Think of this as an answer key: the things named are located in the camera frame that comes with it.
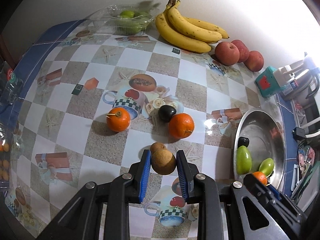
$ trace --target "apple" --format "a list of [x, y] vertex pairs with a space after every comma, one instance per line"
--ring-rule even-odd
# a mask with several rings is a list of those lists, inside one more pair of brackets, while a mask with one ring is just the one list
[[236, 45], [236, 47], [239, 49], [240, 57], [238, 63], [245, 62], [249, 57], [249, 50], [246, 45], [241, 40], [234, 40], [231, 41], [231, 43]]
[[249, 57], [244, 64], [252, 72], [258, 72], [263, 68], [264, 59], [260, 52], [253, 50], [249, 52]]
[[170, 206], [172, 207], [180, 207], [180, 208], [183, 208], [184, 205], [186, 204], [184, 198], [182, 197], [174, 197], [170, 200]]
[[129, 97], [129, 98], [132, 98], [134, 100], [137, 100], [140, 96], [139, 92], [137, 90], [134, 90], [134, 89], [129, 89], [127, 90], [124, 95], [126, 97]]
[[240, 53], [236, 45], [228, 41], [220, 42], [214, 53], [217, 59], [224, 65], [231, 66], [238, 62]]

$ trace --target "stainless steel bowl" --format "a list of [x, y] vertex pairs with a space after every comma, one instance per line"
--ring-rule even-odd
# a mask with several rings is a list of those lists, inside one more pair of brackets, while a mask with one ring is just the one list
[[247, 111], [242, 117], [237, 132], [235, 149], [233, 151], [233, 174], [235, 179], [243, 182], [244, 175], [237, 174], [236, 154], [239, 137], [250, 140], [248, 149], [252, 157], [250, 173], [259, 170], [259, 166], [266, 158], [272, 158], [275, 167], [274, 174], [269, 177], [270, 183], [278, 188], [284, 173], [284, 143], [276, 122], [270, 115], [259, 108]]

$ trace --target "power adapter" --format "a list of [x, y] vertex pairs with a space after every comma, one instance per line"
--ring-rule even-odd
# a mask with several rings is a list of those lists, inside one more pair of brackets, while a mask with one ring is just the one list
[[296, 127], [292, 130], [292, 134], [293, 134], [293, 138], [296, 141], [302, 141], [303, 139], [306, 138], [306, 133], [305, 130], [300, 128], [300, 127]]

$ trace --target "kettle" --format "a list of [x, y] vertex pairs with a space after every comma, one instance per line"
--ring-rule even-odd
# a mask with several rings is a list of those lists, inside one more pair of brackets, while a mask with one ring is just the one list
[[313, 97], [320, 87], [320, 69], [316, 66], [312, 57], [305, 52], [305, 58], [303, 60], [297, 61], [290, 66], [295, 73], [295, 79], [289, 82], [285, 86], [284, 90], [280, 92], [281, 97], [285, 101], [295, 98], [309, 87], [313, 78], [316, 78], [316, 88], [309, 91], [305, 99]]

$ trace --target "black plum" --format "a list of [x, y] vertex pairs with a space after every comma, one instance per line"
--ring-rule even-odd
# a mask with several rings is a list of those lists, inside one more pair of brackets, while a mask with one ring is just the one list
[[238, 140], [238, 148], [240, 147], [240, 146], [246, 146], [246, 147], [248, 147], [249, 146], [249, 138], [247, 138], [247, 137], [239, 137], [239, 140]]
[[170, 122], [171, 118], [177, 113], [177, 110], [173, 106], [164, 105], [159, 108], [159, 118], [163, 122]]

